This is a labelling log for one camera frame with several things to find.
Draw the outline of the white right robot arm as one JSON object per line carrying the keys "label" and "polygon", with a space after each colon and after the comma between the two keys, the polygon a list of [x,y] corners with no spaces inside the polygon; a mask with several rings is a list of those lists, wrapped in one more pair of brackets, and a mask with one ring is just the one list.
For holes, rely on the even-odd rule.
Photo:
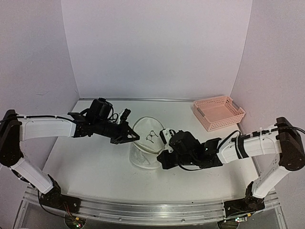
{"label": "white right robot arm", "polygon": [[292,126],[284,117],[274,125],[249,134],[235,130],[224,138],[201,143],[189,131],[160,131],[164,148],[157,156],[162,168],[180,167],[190,171],[221,167],[235,161],[267,158],[259,177],[249,185],[250,193],[240,200],[244,211],[251,211],[289,173],[305,166],[304,129]]}

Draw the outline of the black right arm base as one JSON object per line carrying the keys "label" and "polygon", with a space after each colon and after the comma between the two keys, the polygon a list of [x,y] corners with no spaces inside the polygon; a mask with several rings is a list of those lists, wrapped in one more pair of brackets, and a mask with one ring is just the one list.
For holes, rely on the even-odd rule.
{"label": "black right arm base", "polygon": [[253,181],[247,186],[245,197],[240,199],[228,200],[224,202],[225,219],[247,215],[265,208],[264,198],[253,196]]}

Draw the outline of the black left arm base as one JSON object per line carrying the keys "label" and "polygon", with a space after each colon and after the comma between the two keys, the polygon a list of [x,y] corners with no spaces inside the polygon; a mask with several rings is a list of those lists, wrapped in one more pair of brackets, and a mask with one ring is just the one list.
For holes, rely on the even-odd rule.
{"label": "black left arm base", "polygon": [[78,213],[80,209],[81,199],[73,196],[67,196],[61,193],[59,184],[50,176],[53,188],[46,194],[41,194],[39,203],[43,206],[58,210],[68,210],[70,213]]}

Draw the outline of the white mesh laundry bag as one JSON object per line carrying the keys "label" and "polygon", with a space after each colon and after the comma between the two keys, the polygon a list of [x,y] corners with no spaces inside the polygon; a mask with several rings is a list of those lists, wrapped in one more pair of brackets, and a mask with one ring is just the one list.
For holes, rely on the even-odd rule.
{"label": "white mesh laundry bag", "polygon": [[157,156],[163,150],[165,144],[160,137],[163,125],[153,117],[142,117],[133,125],[140,139],[132,142],[129,159],[130,162],[143,169],[158,169],[161,163]]}

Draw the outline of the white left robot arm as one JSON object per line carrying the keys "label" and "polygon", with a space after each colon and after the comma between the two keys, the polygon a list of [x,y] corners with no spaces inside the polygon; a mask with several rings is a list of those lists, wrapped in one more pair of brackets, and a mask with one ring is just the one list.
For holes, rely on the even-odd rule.
{"label": "white left robot arm", "polygon": [[53,208],[60,208],[64,204],[61,188],[42,171],[55,140],[100,135],[115,145],[137,141],[140,136],[127,120],[130,113],[130,109],[115,113],[104,98],[94,99],[81,112],[66,115],[25,115],[9,109],[0,120],[0,164],[45,194]]}

